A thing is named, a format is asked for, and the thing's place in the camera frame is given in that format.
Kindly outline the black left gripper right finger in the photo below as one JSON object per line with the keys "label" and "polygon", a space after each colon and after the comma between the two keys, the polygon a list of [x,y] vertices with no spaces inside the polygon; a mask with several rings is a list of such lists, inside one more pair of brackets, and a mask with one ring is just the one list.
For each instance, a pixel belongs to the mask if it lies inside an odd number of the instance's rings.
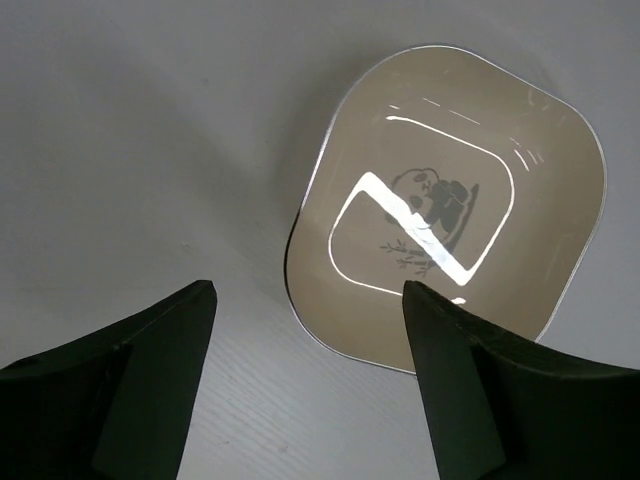
{"label": "black left gripper right finger", "polygon": [[402,308],[443,479],[635,479],[639,373],[540,345],[417,281]]}

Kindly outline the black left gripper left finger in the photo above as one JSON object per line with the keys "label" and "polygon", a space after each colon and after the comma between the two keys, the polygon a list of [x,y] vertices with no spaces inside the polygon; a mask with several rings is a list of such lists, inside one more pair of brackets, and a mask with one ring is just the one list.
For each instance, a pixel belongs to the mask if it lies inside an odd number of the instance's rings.
{"label": "black left gripper left finger", "polygon": [[3,367],[2,478],[176,478],[216,308],[198,280]]}

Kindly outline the cream panda plate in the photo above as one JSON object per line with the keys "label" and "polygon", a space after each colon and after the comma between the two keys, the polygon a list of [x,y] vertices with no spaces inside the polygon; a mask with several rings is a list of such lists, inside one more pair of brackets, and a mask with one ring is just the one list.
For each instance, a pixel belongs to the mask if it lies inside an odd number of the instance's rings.
{"label": "cream panda plate", "polygon": [[292,309],[329,351],[403,373],[408,281],[539,340],[606,191],[601,143],[573,106],[459,47],[400,51],[328,126],[287,243]]}

